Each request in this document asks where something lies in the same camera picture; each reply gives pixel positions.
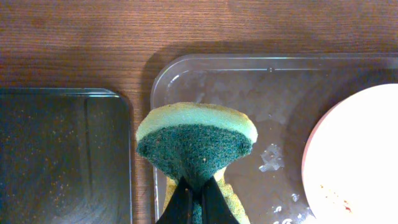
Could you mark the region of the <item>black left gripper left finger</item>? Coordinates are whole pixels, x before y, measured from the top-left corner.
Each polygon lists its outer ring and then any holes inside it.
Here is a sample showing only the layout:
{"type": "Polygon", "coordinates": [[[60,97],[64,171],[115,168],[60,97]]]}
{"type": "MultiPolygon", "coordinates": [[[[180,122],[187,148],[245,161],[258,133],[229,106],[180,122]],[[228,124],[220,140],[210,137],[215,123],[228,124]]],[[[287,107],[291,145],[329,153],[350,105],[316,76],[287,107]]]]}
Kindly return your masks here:
{"type": "Polygon", "coordinates": [[[167,208],[156,224],[192,224],[193,190],[182,177],[175,189],[167,208]]]}

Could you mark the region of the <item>pink plate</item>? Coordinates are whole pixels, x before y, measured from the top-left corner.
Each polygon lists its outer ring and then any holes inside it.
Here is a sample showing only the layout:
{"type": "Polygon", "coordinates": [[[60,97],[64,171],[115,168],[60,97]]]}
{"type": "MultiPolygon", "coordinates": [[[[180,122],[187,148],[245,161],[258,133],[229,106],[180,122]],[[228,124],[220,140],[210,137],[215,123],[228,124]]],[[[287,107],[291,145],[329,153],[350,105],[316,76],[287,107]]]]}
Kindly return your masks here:
{"type": "Polygon", "coordinates": [[[307,223],[397,224],[397,84],[359,91],[319,120],[302,181],[307,223]]]}

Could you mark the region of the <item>green yellow sponge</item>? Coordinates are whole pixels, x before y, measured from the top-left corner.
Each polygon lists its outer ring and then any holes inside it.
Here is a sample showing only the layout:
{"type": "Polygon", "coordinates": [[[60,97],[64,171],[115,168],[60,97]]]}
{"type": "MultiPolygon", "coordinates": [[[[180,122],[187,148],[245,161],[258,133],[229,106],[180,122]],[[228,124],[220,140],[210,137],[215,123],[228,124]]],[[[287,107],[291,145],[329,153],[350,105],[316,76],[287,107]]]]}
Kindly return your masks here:
{"type": "Polygon", "coordinates": [[[152,110],[136,131],[137,153],[167,178],[164,211],[184,177],[193,190],[192,223],[202,223],[201,188],[214,177],[239,223],[245,209],[224,179],[226,168],[252,151],[258,133],[237,110],[203,103],[175,103],[152,110]]]}

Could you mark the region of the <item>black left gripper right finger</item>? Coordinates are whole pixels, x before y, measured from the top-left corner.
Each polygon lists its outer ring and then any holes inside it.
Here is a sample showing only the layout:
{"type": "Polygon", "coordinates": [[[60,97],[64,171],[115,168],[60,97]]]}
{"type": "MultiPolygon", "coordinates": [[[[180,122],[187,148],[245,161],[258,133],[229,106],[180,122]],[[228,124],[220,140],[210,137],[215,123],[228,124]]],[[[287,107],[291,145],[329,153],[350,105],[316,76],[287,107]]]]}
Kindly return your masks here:
{"type": "Polygon", "coordinates": [[[239,224],[231,213],[214,177],[201,188],[202,224],[239,224]]]}

